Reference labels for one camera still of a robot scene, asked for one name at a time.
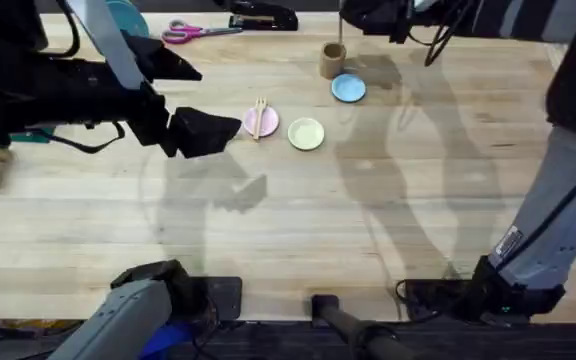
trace blue plate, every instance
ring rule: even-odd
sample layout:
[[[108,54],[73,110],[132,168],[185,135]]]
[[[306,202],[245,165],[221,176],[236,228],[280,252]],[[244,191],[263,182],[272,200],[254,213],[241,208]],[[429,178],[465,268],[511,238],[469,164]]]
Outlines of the blue plate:
[[[366,95],[366,83],[357,75],[339,75],[332,81],[332,94],[340,101],[356,102]]]
[[[106,3],[120,30],[126,30],[133,36],[148,37],[148,24],[130,1],[107,0]]]

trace pink scissors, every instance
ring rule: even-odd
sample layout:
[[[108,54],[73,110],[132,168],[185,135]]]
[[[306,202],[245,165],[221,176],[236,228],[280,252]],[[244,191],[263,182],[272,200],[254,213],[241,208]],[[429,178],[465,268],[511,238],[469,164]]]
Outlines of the pink scissors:
[[[183,20],[173,20],[168,26],[169,30],[164,31],[163,34],[161,34],[161,38],[168,44],[185,44],[194,38],[236,34],[243,31],[241,28],[204,29],[198,26],[191,26]]]

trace yellow plate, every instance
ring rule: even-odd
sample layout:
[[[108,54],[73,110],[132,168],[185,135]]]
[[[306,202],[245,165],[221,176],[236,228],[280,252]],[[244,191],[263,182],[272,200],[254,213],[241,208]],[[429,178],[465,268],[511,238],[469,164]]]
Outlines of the yellow plate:
[[[315,119],[297,119],[288,127],[288,140],[299,150],[314,150],[324,142],[324,127]]]

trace cable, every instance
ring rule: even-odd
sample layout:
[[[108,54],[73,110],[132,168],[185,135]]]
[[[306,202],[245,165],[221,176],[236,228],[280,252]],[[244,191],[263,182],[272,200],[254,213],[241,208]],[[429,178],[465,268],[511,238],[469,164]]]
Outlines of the cable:
[[[417,306],[417,305],[419,305],[418,302],[412,301],[412,300],[406,298],[404,295],[402,295],[402,294],[399,292],[399,288],[401,287],[401,285],[403,285],[403,284],[405,284],[405,283],[406,283],[406,280],[399,280],[399,281],[397,281],[397,284],[395,284],[395,295],[397,296],[397,299],[398,299],[401,303],[403,303],[404,305],[406,305],[406,306],[410,306],[410,305]]]
[[[441,55],[441,53],[444,51],[444,48],[446,47],[446,45],[448,45],[448,42],[450,41],[452,36],[457,31],[457,27],[461,24],[461,22],[466,17],[466,14],[468,13],[468,10],[472,6],[472,4],[473,4],[473,0],[461,0],[461,1],[455,2],[455,4],[450,8],[450,10],[448,10],[448,12],[446,13],[446,16],[444,17],[444,19],[439,24],[439,28],[437,29],[437,32],[435,33],[435,37],[433,38],[433,40],[430,43],[423,42],[423,41],[417,39],[414,35],[412,35],[412,33],[410,31],[408,31],[408,38],[410,38],[412,41],[414,41],[420,45],[427,46],[430,48],[430,49],[428,49],[428,53],[426,54],[426,59],[424,61],[425,66],[432,65],[435,62],[435,60],[437,60],[439,55]],[[461,12],[459,13],[459,16],[457,17],[455,22],[450,24],[448,29],[442,34],[442,31],[448,25],[449,19],[453,16],[454,13],[456,13],[459,10],[461,10]]]
[[[70,8],[66,4],[65,0],[55,0],[57,5],[61,11],[63,11],[64,15],[66,15],[66,20],[68,20],[68,25],[70,25],[70,30],[72,32],[72,44],[70,45],[70,49],[66,50],[64,53],[51,53],[51,52],[40,52],[39,55],[47,56],[51,58],[66,58],[72,57],[79,51],[80,47],[80,39],[79,39],[79,31],[77,30],[77,24],[75,24],[75,20],[70,13]]]
[[[576,198],[576,184],[561,199],[561,201],[559,201],[557,206],[555,206],[555,208],[548,214],[548,216],[546,216],[546,218],[541,222],[541,224],[539,224],[539,226],[537,226],[535,231],[533,231],[530,234],[530,236],[526,239],[526,241],[524,241],[519,247],[517,247],[517,249],[512,251],[506,258],[504,258],[499,264],[497,264],[494,271],[492,273],[490,273],[488,276],[480,278],[479,280],[471,281],[469,286],[468,286],[468,289],[466,289],[461,294],[461,296],[459,296],[455,301],[451,302],[449,305],[447,305],[443,309],[435,311],[434,313],[428,315],[427,317],[415,319],[415,320],[410,320],[410,321],[403,321],[403,322],[395,323],[394,325],[400,326],[400,325],[422,324],[422,323],[426,323],[430,320],[436,319],[436,318],[440,317],[441,315],[450,311],[453,307],[455,307],[455,305],[459,304],[461,301],[465,300],[468,297],[471,289],[476,288],[477,286],[483,284],[488,279],[490,279],[492,276],[499,274],[503,269],[506,268],[506,266],[508,266],[508,264],[510,264],[514,259],[519,257],[521,254],[523,254],[526,251],[526,249],[528,249],[535,241],[537,241],[537,239],[539,239],[539,237],[548,229],[548,227],[557,219],[557,217],[566,209],[566,207],[575,198]],[[397,283],[397,286],[395,288],[395,291],[396,291],[398,297],[401,295],[399,293],[399,291],[397,291],[397,287],[400,285],[401,284]]]
[[[219,360],[219,358],[204,350],[204,347],[210,342],[210,340],[212,340],[219,330],[219,326],[215,327],[210,333],[208,333],[206,339],[201,343],[201,345],[197,344],[197,338],[192,338],[192,346],[195,348],[195,356],[193,356],[193,360],[199,359],[200,355],[210,360]]]
[[[192,346],[195,348],[195,355],[193,356],[193,360],[199,359],[200,355],[210,360],[219,360],[216,356],[212,355],[211,353],[209,353],[204,349],[204,347],[208,345],[208,343],[217,334],[217,332],[221,330],[220,328],[221,323],[219,321],[219,309],[217,308],[217,305],[210,297],[210,295],[206,295],[206,300],[210,304],[208,311],[212,314],[212,320],[214,321],[214,326],[212,329],[208,331],[208,334],[206,335],[201,345],[197,343],[197,337],[193,336]]]
[[[32,354],[32,355],[28,355],[28,356],[24,356],[22,358],[17,358],[17,360],[39,360],[39,359],[47,359],[48,356],[52,353],[54,353],[57,350],[57,348],[54,348],[52,350],[46,350],[46,351],[42,351],[40,353],[36,353],[36,354]]]
[[[461,10],[461,13],[459,14],[459,17],[457,18],[457,20],[452,25],[450,25],[450,27],[448,27],[448,30],[446,30],[446,33],[444,33],[443,36],[440,36],[441,31],[443,30],[443,28],[446,26],[446,23],[448,22],[448,18],[452,15],[453,12],[458,11],[459,7],[465,1],[467,1],[468,3]],[[446,14],[446,17],[444,18],[443,23],[439,26],[439,29],[437,29],[437,33],[435,34],[435,38],[433,39],[433,41],[430,45],[430,49],[428,49],[428,54],[426,55],[426,61],[424,62],[424,65],[426,65],[426,66],[432,65],[435,62],[435,60],[437,60],[439,55],[441,55],[441,53],[446,48],[446,45],[448,45],[448,42],[450,41],[452,36],[457,31],[457,27],[459,26],[459,24],[461,24],[461,22],[466,17],[468,10],[472,6],[472,2],[473,2],[473,0],[462,0],[458,3],[458,5],[456,4],[455,6],[453,6],[448,11],[448,13]],[[437,46],[437,44],[439,44],[439,48],[437,50],[435,50],[435,46]]]

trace stapler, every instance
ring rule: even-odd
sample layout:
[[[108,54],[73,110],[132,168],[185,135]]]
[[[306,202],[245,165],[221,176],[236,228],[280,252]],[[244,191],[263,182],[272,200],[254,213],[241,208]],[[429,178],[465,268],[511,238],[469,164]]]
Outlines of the stapler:
[[[294,10],[260,1],[214,0],[217,5],[232,12],[228,24],[244,30],[297,31],[299,19]]]

